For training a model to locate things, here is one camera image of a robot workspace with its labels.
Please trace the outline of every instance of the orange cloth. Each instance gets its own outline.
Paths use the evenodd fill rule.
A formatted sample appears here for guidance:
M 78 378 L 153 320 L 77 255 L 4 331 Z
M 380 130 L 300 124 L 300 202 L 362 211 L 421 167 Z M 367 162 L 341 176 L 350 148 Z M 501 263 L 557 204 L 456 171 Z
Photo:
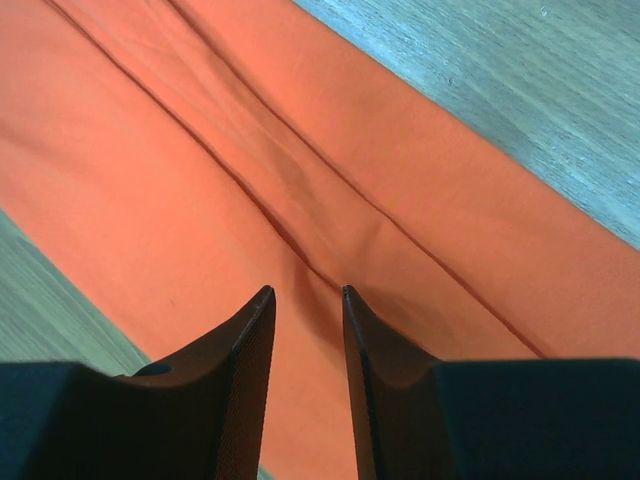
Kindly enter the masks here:
M 263 458 L 355 478 L 340 289 L 451 358 L 640 353 L 640 256 L 289 0 L 4 0 L 0 206 L 151 357 L 263 284 Z

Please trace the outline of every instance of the wooden floor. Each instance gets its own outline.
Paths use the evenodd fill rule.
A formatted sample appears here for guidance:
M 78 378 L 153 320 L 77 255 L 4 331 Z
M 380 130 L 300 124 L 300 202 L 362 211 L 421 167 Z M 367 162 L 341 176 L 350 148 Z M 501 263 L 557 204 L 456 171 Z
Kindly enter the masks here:
M 296 0 L 640 249 L 636 0 Z
M 297 2 L 640 249 L 636 0 Z M 147 361 L 0 213 L 0 361 L 45 359 Z

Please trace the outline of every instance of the light wood surface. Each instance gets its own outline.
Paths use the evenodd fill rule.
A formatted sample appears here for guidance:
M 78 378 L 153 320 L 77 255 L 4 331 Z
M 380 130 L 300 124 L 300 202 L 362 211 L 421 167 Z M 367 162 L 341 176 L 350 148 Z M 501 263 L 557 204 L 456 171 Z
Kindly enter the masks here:
M 640 4 L 296 1 L 640 249 Z
M 145 356 L 0 211 L 0 362 L 79 361 L 131 374 Z

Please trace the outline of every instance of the fabric fold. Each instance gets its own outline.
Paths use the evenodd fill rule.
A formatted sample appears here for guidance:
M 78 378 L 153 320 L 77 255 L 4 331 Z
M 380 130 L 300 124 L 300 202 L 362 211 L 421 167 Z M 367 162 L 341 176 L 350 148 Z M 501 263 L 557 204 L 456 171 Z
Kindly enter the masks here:
M 290 1 L 0 8 L 0 205 L 152 358 L 273 285 L 276 478 L 356 476 L 343 284 L 446 359 L 637 354 L 637 252 Z

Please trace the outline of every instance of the black plastic part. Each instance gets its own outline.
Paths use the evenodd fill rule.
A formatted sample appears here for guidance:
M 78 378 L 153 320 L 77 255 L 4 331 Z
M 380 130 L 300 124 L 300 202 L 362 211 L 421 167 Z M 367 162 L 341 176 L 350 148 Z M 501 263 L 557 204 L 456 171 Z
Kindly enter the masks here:
M 255 480 L 274 332 L 264 287 L 132 377 L 0 365 L 0 479 Z
M 370 479 L 640 478 L 640 362 L 440 362 L 352 287 L 344 333 Z

